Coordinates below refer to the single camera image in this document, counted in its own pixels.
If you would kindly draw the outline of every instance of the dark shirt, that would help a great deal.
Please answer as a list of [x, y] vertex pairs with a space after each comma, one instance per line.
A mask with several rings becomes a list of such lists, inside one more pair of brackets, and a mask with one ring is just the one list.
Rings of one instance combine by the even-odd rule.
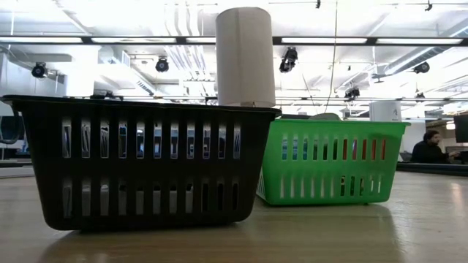
[[448, 153], [442, 153], [439, 146], [418, 142], [412, 149], [412, 162], [425, 164], [449, 164]]

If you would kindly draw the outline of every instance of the computer monitor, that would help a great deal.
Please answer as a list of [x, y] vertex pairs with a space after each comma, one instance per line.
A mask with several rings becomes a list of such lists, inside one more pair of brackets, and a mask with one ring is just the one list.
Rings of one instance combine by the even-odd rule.
[[468, 115], [453, 117], [456, 142], [468, 142]]

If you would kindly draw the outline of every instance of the basket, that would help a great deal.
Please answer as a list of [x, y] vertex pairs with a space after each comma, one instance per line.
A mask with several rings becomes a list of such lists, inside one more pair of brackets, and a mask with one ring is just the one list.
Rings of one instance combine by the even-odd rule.
[[242, 221], [279, 110], [4, 96], [59, 230]]
[[387, 201], [406, 125], [276, 120], [257, 194], [271, 205]]

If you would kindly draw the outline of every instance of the wooden table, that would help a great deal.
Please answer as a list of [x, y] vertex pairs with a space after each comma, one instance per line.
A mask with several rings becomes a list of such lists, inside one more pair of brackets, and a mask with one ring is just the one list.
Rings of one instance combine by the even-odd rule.
[[81, 234], [45, 225], [34, 178], [0, 180], [0, 262], [468, 262], [468, 178], [398, 173], [389, 202], [255, 203], [214, 228]]

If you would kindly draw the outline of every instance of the black plastic basket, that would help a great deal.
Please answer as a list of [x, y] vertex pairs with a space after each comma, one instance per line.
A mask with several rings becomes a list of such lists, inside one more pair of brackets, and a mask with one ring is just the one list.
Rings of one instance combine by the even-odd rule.
[[60, 230], [244, 220], [270, 122], [280, 113], [38, 96], [2, 100], [23, 114], [45, 221]]

